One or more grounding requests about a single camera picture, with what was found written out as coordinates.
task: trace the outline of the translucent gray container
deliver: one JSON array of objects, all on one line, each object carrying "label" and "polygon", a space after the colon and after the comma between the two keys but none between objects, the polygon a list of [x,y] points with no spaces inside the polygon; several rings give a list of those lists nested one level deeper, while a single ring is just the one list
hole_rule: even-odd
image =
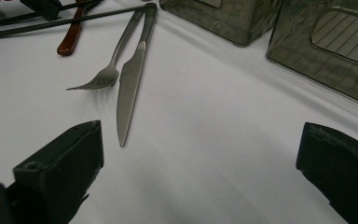
[{"label": "translucent gray container", "polygon": [[238,47],[246,47],[273,27],[281,1],[159,0],[159,5]]},{"label": "translucent gray container", "polygon": [[267,57],[358,101],[358,0],[285,0]]}]

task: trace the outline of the wooden handle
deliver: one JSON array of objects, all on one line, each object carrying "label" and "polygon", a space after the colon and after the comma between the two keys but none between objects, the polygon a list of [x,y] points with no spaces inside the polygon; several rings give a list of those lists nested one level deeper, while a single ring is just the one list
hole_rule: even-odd
[{"label": "wooden handle", "polygon": [[[78,7],[75,13],[74,19],[81,18],[83,15],[83,7]],[[76,47],[77,40],[81,32],[81,22],[71,23],[71,26],[66,33],[65,38],[61,44],[57,47],[57,53],[61,56],[71,55]]]}]

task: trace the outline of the black metal bar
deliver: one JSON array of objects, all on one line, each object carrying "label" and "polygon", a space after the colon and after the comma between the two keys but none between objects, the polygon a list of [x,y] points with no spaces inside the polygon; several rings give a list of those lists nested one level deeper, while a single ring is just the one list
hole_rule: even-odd
[{"label": "black metal bar", "polygon": [[[68,10],[68,9],[71,9],[74,7],[83,7],[85,5],[95,3],[95,2],[101,2],[101,1],[103,1],[103,0],[89,0],[89,1],[81,2],[81,3],[73,3],[73,4],[63,6],[61,8],[61,11]],[[16,17],[5,18],[5,19],[0,20],[0,26],[15,24],[20,21],[29,20],[29,19],[32,19],[35,17],[40,17],[40,14],[37,12],[32,12],[32,13],[28,13],[28,14],[24,14],[24,15],[20,15],[20,16],[16,16]]]},{"label": "black metal bar", "polygon": [[78,18],[78,19],[69,19],[69,20],[63,20],[63,21],[51,21],[51,22],[47,22],[47,23],[43,23],[43,24],[37,24],[37,25],[32,25],[32,26],[4,30],[4,31],[0,31],[0,38],[4,38],[4,37],[10,36],[10,35],[19,35],[19,34],[28,33],[28,32],[37,31],[37,30],[44,30],[44,29],[48,29],[51,27],[70,24],[73,22],[95,20],[95,19],[99,19],[102,17],[113,16],[113,15],[117,15],[120,13],[125,13],[125,12],[130,12],[130,11],[135,11],[135,10],[143,10],[143,9],[146,9],[149,7],[155,7],[155,6],[156,6],[156,4],[148,5],[148,6],[141,6],[141,7],[130,7],[130,8],[125,8],[125,9],[121,9],[121,10],[115,10],[115,11],[103,12],[103,13],[90,15],[90,16],[84,16],[84,17]]}]

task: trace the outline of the tabletop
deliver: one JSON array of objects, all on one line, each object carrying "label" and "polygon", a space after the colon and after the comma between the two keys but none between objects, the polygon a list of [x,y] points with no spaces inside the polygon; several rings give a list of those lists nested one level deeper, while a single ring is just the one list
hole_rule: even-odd
[{"label": "tabletop", "polygon": [[[105,0],[89,14],[144,3]],[[24,12],[18,1],[0,4],[0,18]],[[118,83],[66,89],[107,66],[130,17],[85,21],[69,57],[56,53],[67,25],[0,39],[1,183],[13,183],[12,168],[55,137],[97,119],[105,164],[73,224],[346,223],[296,169],[296,156],[305,122],[358,140],[358,102],[269,62],[271,31],[238,48],[158,5],[120,147]],[[138,25],[119,71],[141,32]]]}]

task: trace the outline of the fork handle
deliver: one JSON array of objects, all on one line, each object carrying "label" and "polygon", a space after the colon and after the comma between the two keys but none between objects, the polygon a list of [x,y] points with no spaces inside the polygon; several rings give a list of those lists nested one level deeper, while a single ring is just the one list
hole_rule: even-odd
[{"label": "fork handle", "polygon": [[[81,18],[83,15],[83,11],[84,11],[83,7],[78,7],[74,19]],[[63,39],[61,44],[57,47],[57,53],[59,55],[69,56],[74,52],[81,30],[82,30],[81,22],[71,23],[71,26],[69,27],[65,38]]]},{"label": "fork handle", "polygon": [[124,48],[124,46],[127,44],[127,41],[129,40],[132,32],[135,30],[136,25],[141,20],[142,16],[144,15],[144,10],[135,10],[132,14],[132,17],[127,24],[126,29],[124,30],[123,34],[121,35],[121,38],[118,40],[117,46],[115,48],[115,51],[113,52],[112,60],[110,63],[116,63],[117,58],[120,55],[121,50]]}]

